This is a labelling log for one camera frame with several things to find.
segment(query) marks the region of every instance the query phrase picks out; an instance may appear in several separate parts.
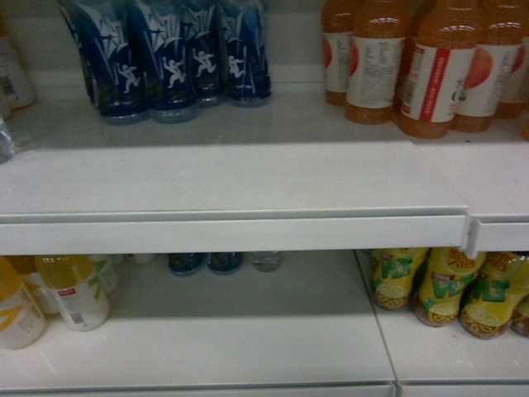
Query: drink display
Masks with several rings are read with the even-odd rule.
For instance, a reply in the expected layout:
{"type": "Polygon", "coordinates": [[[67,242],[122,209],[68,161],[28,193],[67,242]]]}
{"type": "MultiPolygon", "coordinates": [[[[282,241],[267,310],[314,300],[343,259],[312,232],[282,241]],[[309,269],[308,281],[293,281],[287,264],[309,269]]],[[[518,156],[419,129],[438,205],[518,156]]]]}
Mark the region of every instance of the drink display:
{"type": "Polygon", "coordinates": [[[272,94],[265,49],[264,2],[220,0],[220,13],[227,57],[227,96],[239,107],[262,106],[272,94]]]}
{"type": "Polygon", "coordinates": [[[36,268],[69,328],[89,331],[105,321],[110,306],[88,256],[37,256],[36,268]]]}
{"type": "Polygon", "coordinates": [[[198,104],[188,69],[183,0],[133,0],[127,4],[145,68],[150,115],[165,123],[195,118],[198,104]]]}
{"type": "Polygon", "coordinates": [[[404,133],[433,139],[450,130],[479,38],[477,5],[438,0],[419,26],[398,119],[404,133]]]}
{"type": "Polygon", "coordinates": [[[355,18],[346,117],[362,124],[391,120],[409,15],[403,0],[365,0],[355,18]]]}
{"type": "Polygon", "coordinates": [[[44,314],[53,315],[59,312],[53,294],[46,287],[41,274],[37,271],[34,256],[9,256],[7,258],[13,269],[22,277],[26,287],[33,294],[44,314]]]}
{"type": "Polygon", "coordinates": [[[413,311],[431,327],[443,327],[454,321],[466,287],[476,278],[486,254],[471,260],[456,248],[432,248],[427,271],[413,299],[413,311]]]}
{"type": "Polygon", "coordinates": [[[0,256],[0,348],[23,348],[34,342],[44,327],[44,314],[22,277],[0,256]]]}
{"type": "Polygon", "coordinates": [[[522,0],[484,0],[479,39],[452,129],[486,131],[522,47],[522,0]]]}
{"type": "Polygon", "coordinates": [[[147,118],[145,84],[129,42],[126,10],[110,0],[61,0],[97,84],[98,111],[111,125],[147,118]]]}
{"type": "Polygon", "coordinates": [[[346,104],[355,16],[360,0],[327,0],[322,9],[322,44],[325,67],[325,100],[346,104]]]}

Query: shelf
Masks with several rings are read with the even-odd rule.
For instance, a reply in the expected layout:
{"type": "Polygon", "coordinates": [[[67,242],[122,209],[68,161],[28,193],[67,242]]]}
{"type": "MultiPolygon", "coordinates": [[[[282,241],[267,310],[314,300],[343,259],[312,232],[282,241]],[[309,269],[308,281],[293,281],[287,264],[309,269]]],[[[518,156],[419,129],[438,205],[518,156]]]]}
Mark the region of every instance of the shelf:
{"type": "Polygon", "coordinates": [[[230,276],[203,267],[181,278],[165,256],[124,269],[101,327],[74,332],[55,318],[29,347],[2,352],[0,394],[285,387],[343,396],[358,387],[393,395],[352,251],[285,252],[268,274],[245,263],[230,276]]]}
{"type": "MultiPolygon", "coordinates": [[[[369,256],[362,251],[357,255],[365,278],[370,280],[369,256]]],[[[416,390],[432,393],[423,395],[451,395],[454,388],[449,385],[473,387],[468,392],[460,389],[457,395],[478,395],[473,390],[483,388],[478,387],[483,384],[501,386],[496,395],[511,395],[509,388],[503,388],[506,385],[525,390],[524,395],[529,392],[529,356],[523,348],[527,340],[515,332],[509,330],[501,337],[482,341],[472,337],[457,321],[443,328],[423,325],[410,308],[391,312],[375,307],[375,315],[397,380],[408,387],[410,396],[421,395],[420,391],[412,393],[412,386],[419,385],[424,388],[416,390]],[[428,389],[433,386],[439,387],[439,392],[433,394],[434,389],[428,389]]]]}

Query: bottle label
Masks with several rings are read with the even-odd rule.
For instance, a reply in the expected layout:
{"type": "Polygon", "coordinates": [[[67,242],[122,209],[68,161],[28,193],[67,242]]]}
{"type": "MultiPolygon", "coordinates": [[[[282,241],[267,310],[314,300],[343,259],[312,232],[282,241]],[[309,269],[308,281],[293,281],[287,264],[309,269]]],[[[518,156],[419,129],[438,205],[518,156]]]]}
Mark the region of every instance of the bottle label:
{"type": "Polygon", "coordinates": [[[404,37],[353,37],[347,102],[360,108],[387,108],[393,103],[404,37]]]}
{"type": "Polygon", "coordinates": [[[24,347],[39,337],[44,325],[44,315],[24,284],[0,303],[1,348],[24,347]]]}
{"type": "Polygon", "coordinates": [[[322,39],[325,89],[333,93],[346,93],[349,85],[350,49],[353,32],[324,32],[322,39]]]}
{"type": "Polygon", "coordinates": [[[60,314],[75,331],[88,331],[107,318],[109,305],[95,271],[79,284],[67,289],[53,289],[60,314]]]}
{"type": "Polygon", "coordinates": [[[522,85],[529,73],[529,37],[524,37],[522,47],[512,65],[512,72],[499,100],[501,103],[523,103],[522,85]]]}
{"type": "Polygon", "coordinates": [[[452,120],[474,52],[417,45],[402,113],[422,122],[452,120]]]}
{"type": "Polygon", "coordinates": [[[520,45],[478,45],[460,96],[457,114],[494,115],[520,45]]]}

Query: plastic bottle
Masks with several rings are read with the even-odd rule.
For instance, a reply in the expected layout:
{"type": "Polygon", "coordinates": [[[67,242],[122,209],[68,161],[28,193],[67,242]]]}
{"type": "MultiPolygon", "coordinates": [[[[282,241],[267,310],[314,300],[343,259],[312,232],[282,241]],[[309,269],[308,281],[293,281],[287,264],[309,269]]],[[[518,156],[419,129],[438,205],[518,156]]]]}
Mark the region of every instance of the plastic bottle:
{"type": "Polygon", "coordinates": [[[413,299],[417,318],[431,327],[443,327],[457,318],[461,295],[485,261],[480,252],[471,260],[457,248],[432,248],[427,271],[413,299]]]}
{"type": "Polygon", "coordinates": [[[37,256],[36,268],[55,296],[69,328],[89,331],[105,321],[110,307],[88,256],[37,256]]]}
{"type": "Polygon", "coordinates": [[[346,117],[362,124],[391,120],[409,28],[404,0],[365,0],[355,18],[346,117]]]}
{"type": "Polygon", "coordinates": [[[44,314],[57,314],[59,308],[53,294],[44,283],[35,266],[34,256],[9,256],[7,258],[13,269],[22,277],[26,287],[35,297],[44,314]]]}
{"type": "Polygon", "coordinates": [[[484,0],[483,32],[461,92],[452,129],[484,132],[490,127],[512,66],[522,47],[522,0],[484,0]]]}
{"type": "Polygon", "coordinates": [[[0,86],[12,109],[25,108],[35,102],[35,92],[18,53],[12,47],[9,31],[0,15],[0,86]]]}
{"type": "Polygon", "coordinates": [[[479,39],[478,0],[437,0],[419,26],[398,126],[420,138],[450,130],[479,39]]]}
{"type": "Polygon", "coordinates": [[[417,35],[419,26],[436,5],[435,0],[425,0],[421,8],[415,13],[407,30],[406,40],[404,41],[403,58],[398,70],[397,86],[395,87],[395,98],[393,99],[393,109],[400,112],[403,105],[404,91],[406,90],[407,76],[412,68],[413,53],[417,44],[417,35]]]}
{"type": "Polygon", "coordinates": [[[373,274],[374,302],[379,307],[396,310],[410,301],[413,277],[427,253],[428,248],[380,250],[373,274]]]}
{"type": "Polygon", "coordinates": [[[520,18],[522,19],[522,48],[512,66],[502,96],[494,116],[496,118],[517,118],[522,114],[523,103],[527,99],[527,86],[529,84],[529,10],[527,0],[522,2],[520,18]]]}
{"type": "Polygon", "coordinates": [[[490,252],[461,311],[463,328],[479,339],[505,333],[529,294],[529,252],[490,252]]]}
{"type": "Polygon", "coordinates": [[[356,11],[360,0],[327,0],[322,8],[325,100],[345,106],[356,11]]]}
{"type": "Polygon", "coordinates": [[[20,349],[44,330],[45,318],[22,277],[0,256],[0,348],[20,349]]]}

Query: orange bottle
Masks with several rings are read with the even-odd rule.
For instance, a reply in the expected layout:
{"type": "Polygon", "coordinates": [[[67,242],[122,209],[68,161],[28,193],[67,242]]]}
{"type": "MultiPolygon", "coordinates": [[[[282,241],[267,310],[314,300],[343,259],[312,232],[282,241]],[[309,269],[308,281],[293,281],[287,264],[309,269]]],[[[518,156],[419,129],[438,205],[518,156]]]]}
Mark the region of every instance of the orange bottle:
{"type": "Polygon", "coordinates": [[[353,26],[360,0],[327,0],[322,9],[325,100],[344,106],[349,83],[353,26]]]}
{"type": "Polygon", "coordinates": [[[413,52],[415,52],[415,45],[417,43],[417,35],[419,33],[419,25],[424,18],[430,13],[436,5],[436,0],[425,0],[421,8],[415,13],[407,30],[406,41],[404,41],[403,58],[398,70],[397,87],[395,87],[395,98],[393,99],[393,109],[395,112],[400,112],[400,107],[403,104],[404,91],[406,90],[407,76],[412,68],[413,52]]]}
{"type": "Polygon", "coordinates": [[[503,90],[496,108],[496,118],[517,118],[522,114],[523,103],[527,99],[529,84],[529,2],[523,1],[520,10],[522,18],[522,48],[512,66],[511,77],[503,90]]]}
{"type": "Polygon", "coordinates": [[[450,130],[479,39],[478,0],[437,0],[419,26],[398,126],[420,138],[450,130]]]}
{"type": "Polygon", "coordinates": [[[483,32],[452,122],[461,132],[490,127],[522,47],[522,0],[484,0],[479,14],[483,32]]]}
{"type": "Polygon", "coordinates": [[[409,28],[404,0],[366,0],[355,19],[346,117],[362,124],[388,122],[409,28]]]}

